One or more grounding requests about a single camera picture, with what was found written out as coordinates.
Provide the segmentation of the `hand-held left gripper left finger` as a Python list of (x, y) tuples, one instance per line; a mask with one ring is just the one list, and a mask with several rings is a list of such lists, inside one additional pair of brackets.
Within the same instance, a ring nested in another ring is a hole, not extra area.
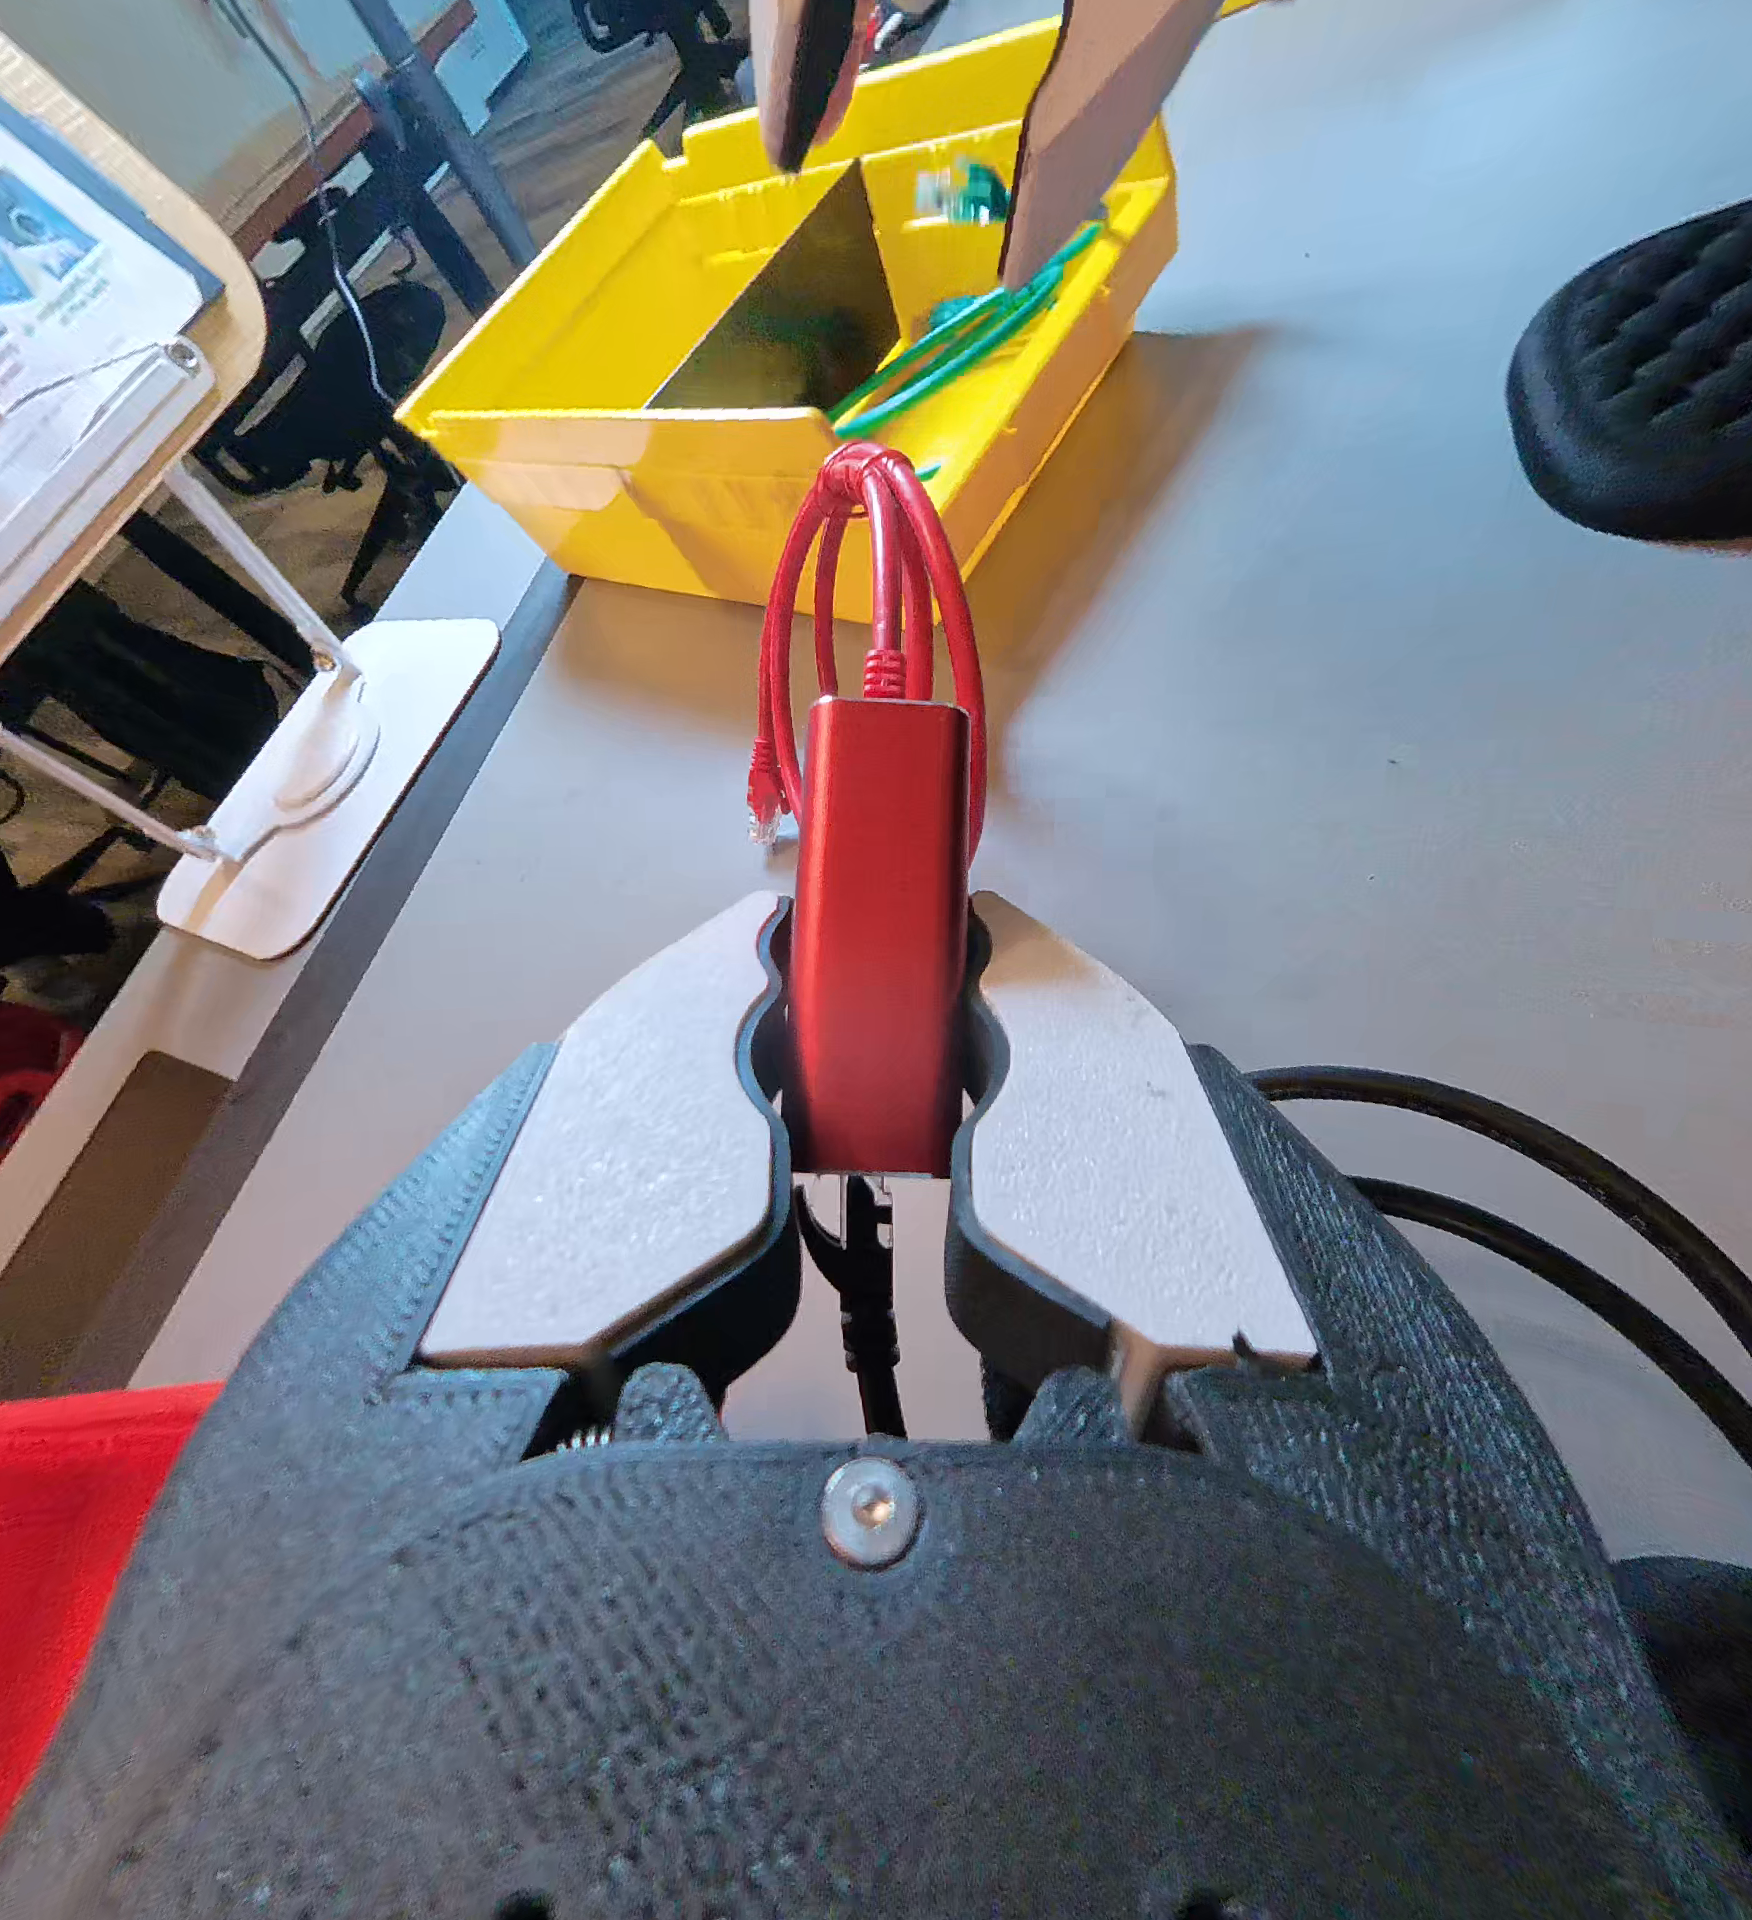
[(722, 1408), (791, 1333), (801, 1253), (773, 1059), (788, 908), (745, 894), (531, 1061), (415, 1344), (437, 1375), (557, 1375), (531, 1449), (606, 1443), (650, 1365)]

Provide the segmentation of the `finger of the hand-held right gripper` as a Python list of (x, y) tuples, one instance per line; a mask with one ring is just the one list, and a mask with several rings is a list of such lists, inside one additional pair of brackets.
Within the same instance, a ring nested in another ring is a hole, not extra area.
[(1219, 3), (1070, 3), (1023, 114), (998, 283), (1026, 289), (1091, 221)]
[(871, 3), (747, 3), (753, 110), (767, 163), (795, 175), (839, 129), (863, 60)]

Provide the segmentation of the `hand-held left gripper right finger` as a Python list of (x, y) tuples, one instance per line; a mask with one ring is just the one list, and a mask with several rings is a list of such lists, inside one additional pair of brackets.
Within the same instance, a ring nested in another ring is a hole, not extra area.
[(1151, 1433), (1179, 1377), (1320, 1377), (1294, 1265), (1176, 1025), (998, 892), (967, 904), (945, 1310), (991, 1433), (1062, 1375)]

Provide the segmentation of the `red ethernet adapter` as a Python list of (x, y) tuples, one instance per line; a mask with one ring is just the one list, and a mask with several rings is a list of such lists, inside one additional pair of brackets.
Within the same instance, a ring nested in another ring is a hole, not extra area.
[(805, 731), (783, 1118), (810, 1174), (939, 1181), (959, 1125), (969, 722), (823, 699)]

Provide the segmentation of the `yellow plastic bin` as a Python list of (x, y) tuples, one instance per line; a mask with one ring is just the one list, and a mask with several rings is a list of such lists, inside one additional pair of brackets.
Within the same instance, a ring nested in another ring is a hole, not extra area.
[[(1014, 177), (1058, 18), (866, 72), (836, 134), (775, 171), (751, 109), (694, 124), (677, 156), (639, 142), (404, 403), (401, 423), (569, 574), (759, 606), (815, 468), (830, 407), (666, 401), (672, 379), (815, 224), (859, 188), (866, 238), (821, 308), (847, 316), (870, 277), (890, 352), (938, 306), (996, 283), (996, 229), (917, 206), (961, 164)], [(1027, 325), (871, 436), (928, 485), (963, 574), (1003, 535), (1039, 471), (1133, 335), (1178, 250), (1176, 164), (1154, 118), (1100, 193), (1098, 224)]]

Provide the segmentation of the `red plastic bin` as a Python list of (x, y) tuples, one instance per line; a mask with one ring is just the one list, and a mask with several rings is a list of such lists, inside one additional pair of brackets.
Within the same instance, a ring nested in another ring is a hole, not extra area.
[(0, 1831), (216, 1381), (0, 1402)]

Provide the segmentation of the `black bin divider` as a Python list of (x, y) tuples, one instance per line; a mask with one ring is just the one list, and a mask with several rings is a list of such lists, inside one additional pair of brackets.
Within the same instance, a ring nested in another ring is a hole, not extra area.
[(750, 273), (647, 409), (827, 417), (901, 339), (863, 160), (853, 156)]

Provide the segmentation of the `black office chair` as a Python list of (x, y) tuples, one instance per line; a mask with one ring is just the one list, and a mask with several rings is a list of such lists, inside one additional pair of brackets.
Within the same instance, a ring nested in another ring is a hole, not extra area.
[(414, 249), (389, 281), (354, 292), (339, 315), (306, 335), (322, 301), (335, 294), (331, 240), (367, 235), (346, 204), (346, 194), (326, 188), (273, 232), (276, 242), (303, 250), (261, 281), (264, 357), (198, 444), (195, 460), (240, 498), (277, 496), (311, 481), (324, 495), (357, 493), (366, 467), (377, 468), (381, 493), (339, 587), (339, 602), (362, 612), (362, 588), (380, 561), (428, 541), (462, 478), (395, 421), (447, 326), (445, 301), (415, 279)]

